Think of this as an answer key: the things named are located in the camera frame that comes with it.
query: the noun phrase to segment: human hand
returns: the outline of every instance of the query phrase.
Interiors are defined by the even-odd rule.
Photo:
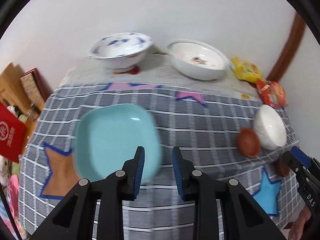
[[[310,217],[311,212],[305,205],[304,208],[300,211],[297,220],[293,223],[292,228],[290,229],[288,240],[299,240],[301,238],[304,225],[310,219]]]

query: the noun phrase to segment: snack package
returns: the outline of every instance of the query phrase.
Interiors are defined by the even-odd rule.
[[[236,74],[237,79],[245,80],[253,84],[255,84],[258,79],[264,79],[261,70],[255,64],[238,57],[231,58],[231,62],[235,66],[232,70]]]
[[[257,81],[257,90],[265,105],[272,108],[288,106],[285,90],[277,82],[259,79]]]

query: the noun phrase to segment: yellow snack bag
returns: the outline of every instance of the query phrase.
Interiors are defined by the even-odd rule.
[[[236,74],[237,79],[245,80],[253,84],[255,84],[258,79],[264,80],[261,70],[255,64],[238,57],[231,58],[231,62],[235,66],[232,70]]]

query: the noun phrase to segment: small white bowl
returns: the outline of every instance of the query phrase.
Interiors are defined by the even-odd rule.
[[[279,114],[268,105],[262,105],[253,120],[253,129],[260,144],[267,150],[285,146],[287,133]]]
[[[90,56],[101,59],[117,72],[130,70],[147,55],[152,39],[141,33],[117,33],[102,38],[90,50]]]
[[[199,41],[175,40],[167,49],[172,66],[182,74],[195,79],[219,79],[226,74],[231,64],[219,50]]]

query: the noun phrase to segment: gray plaid tablecloth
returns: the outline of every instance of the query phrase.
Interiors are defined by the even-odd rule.
[[[205,106],[193,99],[176,101],[178,88],[152,90],[100,91],[107,84],[64,86],[48,99],[39,123],[21,157],[19,215],[31,234],[58,204],[43,199],[39,192],[49,174],[43,142],[68,151],[74,139],[75,126],[88,111],[114,104],[134,103],[149,111],[160,134],[163,164],[150,185],[143,185],[134,202],[123,203],[126,240],[192,239],[194,203],[183,202],[177,192],[171,162],[171,149],[179,146],[184,158],[215,179],[236,178],[253,194],[259,190],[261,171],[266,167],[269,178],[281,179],[273,162],[279,155],[297,145],[295,133],[285,110],[277,110],[287,127],[287,144],[275,151],[261,149],[257,158],[241,156],[236,136],[243,127],[250,127],[258,101],[241,100],[204,94]],[[278,196],[279,216],[272,220],[282,228],[301,208],[294,173],[283,179]],[[220,238],[223,239],[222,216],[219,210]],[[96,237],[99,203],[96,209],[93,239]]]

